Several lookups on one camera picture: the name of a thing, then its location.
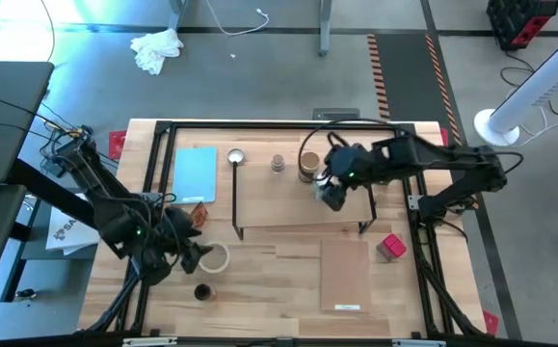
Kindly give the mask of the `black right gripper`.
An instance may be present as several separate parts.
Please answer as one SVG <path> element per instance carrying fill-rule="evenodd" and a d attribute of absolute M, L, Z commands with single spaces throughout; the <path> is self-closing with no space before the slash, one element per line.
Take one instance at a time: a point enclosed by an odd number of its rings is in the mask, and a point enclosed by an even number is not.
<path fill-rule="evenodd" d="M 342 186 L 335 188 L 334 196 L 333 187 L 323 187 L 320 200 L 328 207 L 334 208 L 335 198 L 335 210 L 340 211 L 347 196 L 345 187 L 356 189 L 370 182 L 370 153 L 360 144 L 335 145 L 326 155 L 325 164 L 330 175 Z"/>

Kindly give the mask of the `masking tape roll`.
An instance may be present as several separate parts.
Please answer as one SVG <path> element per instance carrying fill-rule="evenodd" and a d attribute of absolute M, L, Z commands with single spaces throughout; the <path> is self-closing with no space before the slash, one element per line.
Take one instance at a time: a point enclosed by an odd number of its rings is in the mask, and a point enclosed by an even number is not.
<path fill-rule="evenodd" d="M 210 242 L 207 244 L 207 246 L 212 248 L 209 254 L 216 254 L 217 251 L 220 251 L 224 254 L 225 258 L 223 263 L 220 266 L 212 267 L 204 263 L 204 260 L 206 259 L 206 256 L 204 256 L 202 260 L 199 262 L 200 269 L 208 274 L 222 273 L 229 266 L 231 261 L 231 251 L 229 247 L 222 242 Z"/>

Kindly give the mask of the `black-lidded spice jar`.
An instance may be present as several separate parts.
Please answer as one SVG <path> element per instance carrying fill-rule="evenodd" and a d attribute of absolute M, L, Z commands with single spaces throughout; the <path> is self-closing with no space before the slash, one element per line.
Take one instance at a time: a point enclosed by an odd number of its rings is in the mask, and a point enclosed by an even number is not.
<path fill-rule="evenodd" d="M 194 289 L 194 297 L 201 302 L 213 301 L 216 297 L 216 291 L 210 285 L 200 283 Z"/>

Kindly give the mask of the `orange taco seasoning packet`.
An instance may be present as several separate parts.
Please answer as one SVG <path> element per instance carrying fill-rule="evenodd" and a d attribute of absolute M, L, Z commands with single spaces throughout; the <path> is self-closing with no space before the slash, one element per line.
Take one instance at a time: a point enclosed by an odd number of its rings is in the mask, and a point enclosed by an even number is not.
<path fill-rule="evenodd" d="M 194 209 L 190 212 L 190 217 L 193 221 L 194 228 L 201 228 L 207 219 L 208 211 L 203 202 L 199 202 Z"/>

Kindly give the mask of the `gold-lidded furikake jar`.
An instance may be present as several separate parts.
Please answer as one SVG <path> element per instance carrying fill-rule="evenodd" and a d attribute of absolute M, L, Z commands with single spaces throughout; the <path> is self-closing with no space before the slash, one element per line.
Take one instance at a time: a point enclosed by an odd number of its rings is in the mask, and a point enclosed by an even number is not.
<path fill-rule="evenodd" d="M 315 152 L 304 152 L 300 156 L 298 173 L 299 179 L 306 184 L 312 183 L 319 169 L 319 165 L 320 158 Z"/>

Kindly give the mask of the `wooden shelf black metal frame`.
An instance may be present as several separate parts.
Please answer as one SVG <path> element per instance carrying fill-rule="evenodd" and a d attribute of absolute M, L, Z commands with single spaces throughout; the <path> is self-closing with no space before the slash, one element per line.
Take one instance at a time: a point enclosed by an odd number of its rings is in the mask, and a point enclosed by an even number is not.
<path fill-rule="evenodd" d="M 239 239 L 248 227 L 288 227 L 357 223 L 365 232 L 377 219 L 371 189 L 350 194 L 339 211 L 316 198 L 315 186 L 288 166 L 274 173 L 265 166 L 232 166 L 232 226 Z"/>

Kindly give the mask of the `red-lidded patterned spice tin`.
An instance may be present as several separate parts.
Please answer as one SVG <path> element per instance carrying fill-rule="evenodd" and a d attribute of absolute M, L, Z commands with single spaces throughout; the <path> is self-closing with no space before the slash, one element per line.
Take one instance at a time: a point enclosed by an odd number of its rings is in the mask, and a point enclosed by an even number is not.
<path fill-rule="evenodd" d="M 376 249 L 386 262 L 392 262 L 398 259 L 407 251 L 407 247 L 403 241 L 393 233 L 390 233 L 378 244 Z"/>

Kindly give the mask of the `brown cardboard sheet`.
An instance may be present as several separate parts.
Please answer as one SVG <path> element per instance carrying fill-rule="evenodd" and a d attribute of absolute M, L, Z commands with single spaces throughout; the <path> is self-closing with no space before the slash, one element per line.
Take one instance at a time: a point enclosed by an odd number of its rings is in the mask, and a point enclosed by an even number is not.
<path fill-rule="evenodd" d="M 369 313 L 372 302 L 368 244 L 361 240 L 322 240 L 320 261 L 320 308 Z"/>

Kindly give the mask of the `grey floor outlet box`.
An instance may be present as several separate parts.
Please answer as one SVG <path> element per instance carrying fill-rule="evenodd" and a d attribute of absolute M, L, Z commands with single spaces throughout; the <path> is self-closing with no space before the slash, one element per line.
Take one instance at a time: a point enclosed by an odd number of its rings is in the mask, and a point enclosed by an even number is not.
<path fill-rule="evenodd" d="M 312 112 L 313 120 L 351 120 L 360 118 L 358 108 L 315 108 Z"/>

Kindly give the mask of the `light blue board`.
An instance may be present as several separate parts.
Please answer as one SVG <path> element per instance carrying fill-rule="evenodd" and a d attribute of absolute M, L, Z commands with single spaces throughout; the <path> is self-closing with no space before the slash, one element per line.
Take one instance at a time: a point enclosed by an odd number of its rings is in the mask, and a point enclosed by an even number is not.
<path fill-rule="evenodd" d="M 180 148 L 176 151 L 172 192 L 175 203 L 213 202 L 216 198 L 217 155 L 215 147 Z"/>

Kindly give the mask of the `dark mat with orange stripes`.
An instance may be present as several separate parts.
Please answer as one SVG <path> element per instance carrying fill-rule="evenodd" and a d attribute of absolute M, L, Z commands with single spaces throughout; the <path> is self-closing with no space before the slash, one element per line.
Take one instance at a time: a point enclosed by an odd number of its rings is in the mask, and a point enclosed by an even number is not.
<path fill-rule="evenodd" d="M 436 122 L 448 130 L 450 146 L 465 146 L 445 65 L 432 36 L 369 34 L 367 43 L 380 117 Z"/>

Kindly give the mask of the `white crumpled cloth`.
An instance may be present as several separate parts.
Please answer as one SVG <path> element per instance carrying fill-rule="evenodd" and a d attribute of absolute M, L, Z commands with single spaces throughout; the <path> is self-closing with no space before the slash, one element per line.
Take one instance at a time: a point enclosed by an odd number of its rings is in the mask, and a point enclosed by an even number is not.
<path fill-rule="evenodd" d="M 158 75 L 167 58 L 177 58 L 184 48 L 174 29 L 146 34 L 131 40 L 130 48 L 136 53 L 135 63 L 150 75 Z"/>

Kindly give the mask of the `white tower fan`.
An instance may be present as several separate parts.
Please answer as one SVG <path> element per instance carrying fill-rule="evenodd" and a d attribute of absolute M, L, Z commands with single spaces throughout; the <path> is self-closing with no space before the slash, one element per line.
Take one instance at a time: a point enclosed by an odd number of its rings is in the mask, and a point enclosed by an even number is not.
<path fill-rule="evenodd" d="M 478 112 L 473 120 L 477 134 L 488 144 L 513 145 L 520 126 L 534 107 L 545 107 L 558 93 L 558 49 L 496 109 Z"/>

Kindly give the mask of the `black and red crate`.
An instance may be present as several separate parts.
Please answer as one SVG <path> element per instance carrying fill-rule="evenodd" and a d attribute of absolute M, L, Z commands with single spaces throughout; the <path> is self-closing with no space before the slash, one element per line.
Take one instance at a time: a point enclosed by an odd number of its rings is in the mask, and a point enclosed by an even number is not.
<path fill-rule="evenodd" d="M 558 0 L 489 0 L 486 9 L 503 51 L 526 48 L 557 11 Z"/>

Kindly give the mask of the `silver metal bracket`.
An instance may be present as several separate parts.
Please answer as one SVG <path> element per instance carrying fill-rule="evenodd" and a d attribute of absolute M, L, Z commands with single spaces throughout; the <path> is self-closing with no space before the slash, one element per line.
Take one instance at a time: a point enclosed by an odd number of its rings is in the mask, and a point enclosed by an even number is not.
<path fill-rule="evenodd" d="M 431 339 L 392 339 L 392 347 L 446 347 L 445 341 Z"/>
<path fill-rule="evenodd" d="M 121 347 L 171 347 L 176 345 L 176 337 L 155 336 L 126 338 Z"/>

